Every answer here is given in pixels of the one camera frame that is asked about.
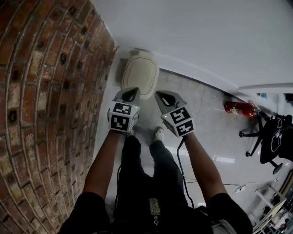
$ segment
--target black pants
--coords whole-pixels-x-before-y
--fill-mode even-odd
[[[141,166],[141,144],[138,139],[134,136],[126,138],[118,182],[118,216],[125,218],[135,215],[134,210],[138,207],[149,209],[148,198],[187,205],[182,174],[170,151],[162,141],[155,141],[150,145],[150,153],[155,162],[153,177],[147,175]]]

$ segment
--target brick wall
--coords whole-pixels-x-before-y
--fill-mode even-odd
[[[114,42],[87,0],[0,1],[0,233],[56,233],[92,162]]]

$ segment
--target black shirt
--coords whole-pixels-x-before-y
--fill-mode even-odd
[[[104,200],[95,193],[86,192],[78,197],[70,217],[64,222],[59,233],[212,234],[211,226],[219,220],[226,220],[237,234],[252,233],[247,214],[228,194],[215,195],[207,204],[207,208],[192,209],[166,201],[159,200],[161,214],[158,215],[158,226],[154,224],[148,201],[145,206],[142,205],[140,212],[135,211],[130,217],[110,224]]]

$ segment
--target white wall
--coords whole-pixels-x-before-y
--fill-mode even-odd
[[[286,0],[92,0],[118,46],[161,68],[234,91],[293,83],[293,10]]]

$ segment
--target person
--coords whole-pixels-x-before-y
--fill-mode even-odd
[[[113,172],[121,134],[110,130],[98,152],[63,233],[193,233],[251,234],[246,213],[231,199],[220,174],[193,133],[184,138],[190,162],[206,201],[206,209],[188,206],[182,174],[164,147],[164,130],[157,128],[150,153],[154,175],[144,173],[141,144],[133,135],[125,138],[118,180],[118,202],[110,224],[105,197]]]

